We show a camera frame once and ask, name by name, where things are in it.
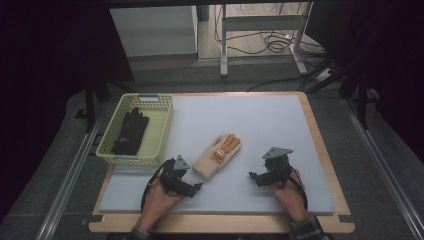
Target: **wooden table frame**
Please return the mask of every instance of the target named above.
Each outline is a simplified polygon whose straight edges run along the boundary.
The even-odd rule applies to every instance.
[[[350,233],[355,229],[353,221],[344,222],[341,217],[352,219],[346,199],[343,195],[333,165],[315,121],[306,95],[302,92],[227,92],[227,93],[188,93],[174,96],[278,96],[296,95],[299,97],[306,120],[311,131],[321,165],[324,170],[332,198],[335,213],[331,216],[318,216],[325,232]],[[112,177],[111,165],[103,182],[93,215],[103,216],[100,222],[90,222],[92,232],[130,232],[140,214],[138,213],[102,213],[99,211],[103,194]],[[248,214],[184,214],[171,213],[162,218],[152,232],[157,233],[288,233],[290,219],[287,215],[248,215]]]

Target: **person's wrist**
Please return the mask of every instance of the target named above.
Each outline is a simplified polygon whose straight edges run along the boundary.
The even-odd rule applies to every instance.
[[[309,218],[309,213],[305,209],[288,209],[288,213],[294,222],[303,221]]]
[[[156,219],[144,215],[138,219],[136,226],[145,232],[150,232],[155,223]]]

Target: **black curtain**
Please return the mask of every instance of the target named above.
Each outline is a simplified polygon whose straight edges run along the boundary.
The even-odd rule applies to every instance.
[[[104,5],[9,0],[0,17],[3,217],[42,161],[68,99],[87,79],[133,76]]]
[[[424,162],[423,5],[414,0],[356,1],[345,44],[336,61],[340,66],[352,61],[384,4],[393,4],[393,11],[361,68],[350,74],[360,76],[359,72],[365,72],[367,86],[379,94],[377,110]]]

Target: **wall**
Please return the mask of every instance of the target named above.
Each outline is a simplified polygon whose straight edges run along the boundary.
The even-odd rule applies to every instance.
[[[110,11],[127,57],[197,52],[194,6]]]

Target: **black wire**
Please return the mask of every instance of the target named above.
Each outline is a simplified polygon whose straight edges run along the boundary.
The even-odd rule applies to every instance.
[[[271,10],[269,10],[268,15],[271,15],[271,12],[274,8],[277,9],[277,3],[274,3],[274,6],[271,8]]]
[[[310,45],[310,46],[314,46],[314,47],[322,47],[322,48],[324,48],[322,45],[320,45],[320,44],[313,44],[313,43],[307,43],[307,42],[304,42],[304,41],[300,41],[300,43],[303,43],[303,44],[305,44],[305,45]]]
[[[240,4],[240,11],[244,14],[244,15],[246,15],[246,13],[243,11],[243,9],[241,8],[241,4]]]
[[[314,68],[316,68],[316,67],[318,67],[318,66],[319,66],[319,64],[318,64],[318,65],[313,65],[313,64],[311,64],[310,62],[308,62],[308,59],[309,59],[309,58],[326,58],[326,56],[306,56],[306,57],[305,57],[305,60],[304,60],[305,64],[306,64],[306,65],[308,65],[308,66],[310,66],[310,67],[314,67]]]
[[[278,15],[281,15],[281,12],[283,11],[284,3],[281,3],[280,10],[278,11]]]
[[[292,171],[295,172],[297,179],[299,179],[299,183],[293,179],[291,176],[289,176],[289,180],[296,186],[296,188],[299,190],[300,195],[303,198],[303,206],[305,207],[305,210],[308,210],[308,196],[306,196],[306,192],[303,189],[303,183],[302,180],[300,180],[300,176],[297,174],[297,172],[295,171],[295,169],[293,167],[291,167]]]
[[[283,6],[284,6],[284,4],[281,5],[280,10],[279,10],[279,14],[281,14]],[[219,22],[219,17],[221,16],[221,11],[222,11],[222,6],[220,7],[220,10],[219,10],[218,16],[217,16],[216,15],[216,5],[214,5],[214,18],[215,18],[214,38],[215,38],[215,41],[219,42],[220,44],[222,44],[222,40],[219,38],[219,34],[218,34],[218,22]],[[232,40],[232,39],[236,39],[236,38],[254,36],[254,35],[263,34],[263,33],[264,32],[244,34],[244,35],[239,35],[239,36],[235,36],[235,37],[231,37],[231,38],[226,38],[226,40],[228,41],[228,40]],[[270,50],[273,53],[281,53],[284,49],[286,49],[290,45],[290,42],[287,41],[287,39],[284,39],[284,38],[280,38],[281,40],[270,41],[271,37],[276,37],[276,36],[273,35],[273,33],[283,34],[283,33],[272,31],[271,36],[267,36],[267,37],[264,38],[264,42],[266,43],[265,48],[262,49],[262,50],[259,50],[257,52],[247,52],[247,51],[244,51],[242,49],[235,48],[235,47],[227,47],[227,48],[233,49],[233,50],[245,53],[245,54],[250,54],[250,55],[262,53],[262,52],[266,51],[267,49]]]
[[[262,85],[276,83],[276,82],[281,82],[281,81],[288,81],[288,80],[298,80],[298,79],[303,79],[303,78],[308,77],[308,76],[309,76],[309,74],[307,76],[302,76],[302,77],[284,78],[284,79],[277,79],[277,80],[271,80],[271,81],[268,81],[268,82],[258,83],[256,85],[253,85],[252,87],[248,88],[246,90],[246,92],[250,92],[250,91],[252,91],[252,89],[257,88],[257,87],[260,87]]]
[[[320,62],[320,64],[318,64],[318,66],[311,72],[311,74],[308,75],[307,78],[305,78],[303,80],[303,82],[299,85],[299,87],[297,88],[298,91],[304,91],[304,88],[306,86],[306,84],[308,84],[312,79],[310,79],[311,76],[315,75],[318,72],[321,72],[325,67],[326,67],[326,62],[327,60],[330,58],[325,58],[322,62]]]
[[[143,192],[143,197],[141,198],[141,204],[140,204],[141,212],[143,211],[144,204],[146,203],[146,198],[147,198],[147,194],[150,191],[150,186],[152,186],[152,183],[159,176],[160,171],[162,170],[162,168],[165,166],[166,163],[167,161],[163,162],[162,165],[160,165],[160,167],[155,171],[152,178],[150,178],[149,182],[147,182],[146,188],[144,189],[144,192]]]
[[[297,11],[296,11],[296,14],[299,14],[299,10],[300,10],[300,4],[302,4],[302,2],[299,2],[299,6],[297,6]]]
[[[299,47],[299,52],[302,53],[302,55],[305,56],[313,56],[313,57],[327,57],[328,54],[326,53],[314,53],[304,50],[303,48]]]

